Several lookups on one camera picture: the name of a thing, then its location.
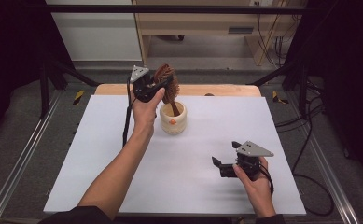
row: cup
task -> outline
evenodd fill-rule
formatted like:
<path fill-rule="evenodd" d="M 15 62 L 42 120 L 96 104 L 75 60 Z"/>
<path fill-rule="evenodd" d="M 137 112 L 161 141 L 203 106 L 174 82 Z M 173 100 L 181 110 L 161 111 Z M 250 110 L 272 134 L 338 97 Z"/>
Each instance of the cup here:
<path fill-rule="evenodd" d="M 172 106 L 165 104 L 161 106 L 161 128 L 168 134 L 182 133 L 187 127 L 187 108 L 181 102 L 175 101 L 179 116 L 175 116 L 173 113 Z"/>

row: black sleeve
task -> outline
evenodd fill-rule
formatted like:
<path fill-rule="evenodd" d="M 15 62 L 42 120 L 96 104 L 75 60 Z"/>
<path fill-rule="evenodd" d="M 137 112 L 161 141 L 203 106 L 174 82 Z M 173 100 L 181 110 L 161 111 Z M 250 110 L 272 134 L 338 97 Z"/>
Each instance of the black sleeve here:
<path fill-rule="evenodd" d="M 257 218 L 256 224 L 286 224 L 283 215 L 277 214 L 272 217 Z"/>
<path fill-rule="evenodd" d="M 38 224 L 113 224 L 111 219 L 96 206 L 75 207 L 68 212 L 59 212 L 41 220 Z"/>

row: person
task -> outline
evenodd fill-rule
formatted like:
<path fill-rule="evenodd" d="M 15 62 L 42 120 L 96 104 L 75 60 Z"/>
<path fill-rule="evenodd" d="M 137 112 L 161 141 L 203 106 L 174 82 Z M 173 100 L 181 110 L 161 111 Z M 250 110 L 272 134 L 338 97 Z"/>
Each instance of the person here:
<path fill-rule="evenodd" d="M 114 223 L 113 220 L 125 199 L 134 173 L 154 133 L 156 108 L 164 92 L 165 89 L 161 88 L 149 102 L 143 103 L 134 100 L 133 91 L 131 91 L 134 128 L 126 145 L 93 180 L 75 208 L 67 212 L 55 213 L 41 220 L 39 224 Z M 261 158 L 261 162 L 268 168 L 265 159 Z M 283 217 L 275 214 L 268 180 L 260 176 L 252 182 L 242 168 L 237 165 L 233 167 L 254 207 L 258 217 L 257 223 L 281 223 Z"/>

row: white tabletop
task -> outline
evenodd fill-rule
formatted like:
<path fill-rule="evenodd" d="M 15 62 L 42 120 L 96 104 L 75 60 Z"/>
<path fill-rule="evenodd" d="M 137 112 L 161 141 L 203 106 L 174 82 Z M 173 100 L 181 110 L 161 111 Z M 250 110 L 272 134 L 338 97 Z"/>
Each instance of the white tabletop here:
<path fill-rule="evenodd" d="M 176 101 L 188 109 L 188 126 L 181 134 L 169 135 L 157 118 L 146 155 L 119 210 L 121 215 L 253 214 L 240 180 L 220 177 L 211 159 L 214 156 L 223 163 L 235 163 L 231 142 L 247 140 L 274 153 L 267 160 L 276 212 L 306 214 L 265 98 L 178 96 Z M 75 207 L 94 177 L 119 153 L 126 105 L 126 96 L 90 98 L 45 212 Z M 129 134 L 132 131 L 133 117 Z"/>

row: brush handle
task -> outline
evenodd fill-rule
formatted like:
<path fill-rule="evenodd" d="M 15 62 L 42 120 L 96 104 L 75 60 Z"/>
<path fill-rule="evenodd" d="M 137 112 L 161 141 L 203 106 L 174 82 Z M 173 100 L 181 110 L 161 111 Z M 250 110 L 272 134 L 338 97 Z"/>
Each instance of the brush handle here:
<path fill-rule="evenodd" d="M 170 105 L 172 106 L 173 109 L 173 114 L 175 115 L 175 117 L 180 116 L 180 112 L 178 111 L 177 105 L 175 104 L 174 101 L 170 102 Z"/>

